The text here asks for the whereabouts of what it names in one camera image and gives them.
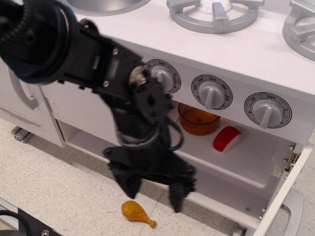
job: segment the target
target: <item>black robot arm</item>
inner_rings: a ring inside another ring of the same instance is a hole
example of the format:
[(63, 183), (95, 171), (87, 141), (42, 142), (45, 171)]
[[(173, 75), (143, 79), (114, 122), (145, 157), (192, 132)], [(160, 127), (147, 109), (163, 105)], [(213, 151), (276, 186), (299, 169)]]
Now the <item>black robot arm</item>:
[(170, 186), (176, 212), (194, 191), (194, 167), (171, 147), (168, 117), (173, 108), (141, 57), (102, 37), (89, 20), (76, 21), (55, 0), (0, 0), (0, 55), (23, 81), (48, 84), (55, 80), (92, 88), (110, 107), (120, 147), (104, 151), (116, 182), (134, 198), (141, 179)]

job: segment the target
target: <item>oven shelf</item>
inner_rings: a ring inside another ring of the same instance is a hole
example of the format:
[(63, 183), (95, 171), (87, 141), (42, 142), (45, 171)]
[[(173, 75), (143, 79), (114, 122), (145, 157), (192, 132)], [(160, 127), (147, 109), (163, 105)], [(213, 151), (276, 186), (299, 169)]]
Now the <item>oven shelf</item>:
[[(268, 205), (279, 178), (272, 176), (266, 188), (260, 189), (230, 176), (195, 164), (196, 191), (186, 197), (204, 208), (231, 219), (247, 228), (256, 229), (262, 208)], [(151, 182), (165, 190), (167, 185)]]
[[(170, 117), (181, 127), (177, 110), (174, 109)], [(242, 136), (230, 150), (221, 153), (213, 148), (212, 143), (217, 134), (228, 125), (237, 128)], [(289, 156), (288, 147), (293, 144), (224, 118), (221, 118), (218, 129), (210, 135), (195, 136), (184, 129), (182, 132), (184, 145), (176, 154), (192, 161), (192, 164), (198, 163), (258, 188), (266, 187), (270, 175), (280, 176), (284, 164), (283, 153)], [(175, 131), (171, 131), (171, 136), (175, 140), (179, 138)]]

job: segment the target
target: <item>white panel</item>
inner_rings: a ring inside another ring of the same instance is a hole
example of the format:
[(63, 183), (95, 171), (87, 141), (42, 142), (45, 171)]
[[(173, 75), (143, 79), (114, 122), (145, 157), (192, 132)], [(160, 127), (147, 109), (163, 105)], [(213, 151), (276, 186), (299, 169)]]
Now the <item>white panel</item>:
[[(256, 78), (226, 71), (210, 65), (201, 64), (200, 62), (175, 57), (167, 53), (157, 53), (162, 57), (156, 57), (156, 51), (151, 51), (151, 55), (144, 53), (144, 51), (146, 50), (141, 48), (141, 51), (138, 52), (143, 56), (144, 62), (150, 61), (152, 59), (161, 59), (170, 63), (178, 71), (182, 84), (177, 92), (172, 93), (173, 99), (175, 101), (191, 105), (229, 120), (233, 120), (235, 122), (255, 128), (262, 132), (273, 134), (296, 143), (301, 143), (304, 145), (307, 143), (315, 127), (315, 96), (313, 99), (311, 99), (312, 102), (305, 101), (302, 100), (302, 96), (301, 99), (292, 96), (296, 93), (296, 90), (292, 88), (285, 88), (276, 84), (271, 85), (266, 81), (261, 81), (257, 84), (257, 86), (255, 86), (252, 84), (256, 82)], [(230, 106), (223, 110), (207, 110), (196, 100), (191, 92), (191, 84), (196, 77), (205, 74), (217, 76), (228, 84), (233, 94), (233, 100)], [(252, 80), (252, 83), (245, 83), (246, 80)], [(251, 95), (259, 92), (275, 94), (289, 104), (292, 110), (292, 119), (287, 125), (280, 128), (263, 129), (248, 118), (244, 108), (245, 101)]]
[(69, 82), (54, 82), (42, 89), (57, 120), (118, 145), (112, 113), (91, 89), (82, 90)]
[(272, 203), (268, 206), (266, 213), (264, 214), (261, 223), (259, 224), (257, 230), (255, 231), (254, 236), (263, 236), (267, 233), (269, 228), (271, 227), (273, 221), (275, 220), (277, 213), (280, 210), (282, 203), (287, 197), (291, 187), (296, 181), (297, 176), (302, 171), (302, 168), (307, 161), (309, 155), (311, 154), (314, 146), (311, 144), (307, 144), (304, 150), (301, 153), (298, 161), (296, 162), (294, 168), (291, 170), (287, 179), (285, 180), (282, 188), (279, 190), (277, 196), (272, 201)]
[(10, 81), (8, 67), (2, 60), (0, 60), (0, 81), (0, 106), (3, 107), (0, 110), (0, 117), (52, 143), (63, 146), (63, 138), (41, 88), (21, 82), (26, 95), (35, 97), (38, 102), (38, 107), (32, 110), (26, 107), (16, 95)]
[(282, 93), (285, 87), (295, 88), (294, 97), (311, 101), (315, 62), (293, 51), (282, 36), (289, 2), (266, 0), (251, 26), (226, 34), (197, 33), (177, 25), (161, 0), (124, 14), (88, 18), (104, 35), (249, 76), (238, 78), (241, 82), (267, 81), (268, 89), (282, 85)]

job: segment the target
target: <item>hinge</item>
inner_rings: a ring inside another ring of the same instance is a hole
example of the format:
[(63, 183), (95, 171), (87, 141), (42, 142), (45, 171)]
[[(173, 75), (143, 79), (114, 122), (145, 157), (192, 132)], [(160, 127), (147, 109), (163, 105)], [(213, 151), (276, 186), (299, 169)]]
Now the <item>hinge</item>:
[(47, 99), (47, 102), (48, 102), (48, 105), (50, 107), (51, 112), (54, 113), (53, 107), (51, 106), (49, 99), (48, 98), (46, 98), (46, 99)]
[(292, 150), (292, 153), (288, 160), (285, 159), (286, 161), (285, 171), (290, 172), (292, 170), (292, 168), (294, 167), (295, 163), (297, 162), (301, 155), (303, 147), (304, 146), (301, 144), (289, 146), (290, 150)]

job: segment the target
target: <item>oven door handle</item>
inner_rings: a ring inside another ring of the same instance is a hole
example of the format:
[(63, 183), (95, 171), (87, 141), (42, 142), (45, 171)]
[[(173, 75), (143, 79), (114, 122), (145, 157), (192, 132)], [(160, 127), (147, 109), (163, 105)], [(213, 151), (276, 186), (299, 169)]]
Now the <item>oven door handle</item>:
[(30, 108), (31, 110), (34, 110), (36, 107), (38, 107), (38, 103), (36, 101), (36, 98), (34, 97), (27, 97), (25, 94), (20, 79), (14, 74), (12, 70), (9, 69), (10, 74), (10, 80), (13, 86), (13, 89), (18, 96), (18, 98), (21, 100), (21, 102)]
[(281, 206), (282, 210), (289, 215), (289, 220), (283, 236), (297, 235), (302, 220), (303, 206), (304, 196), (294, 189), (291, 189)]

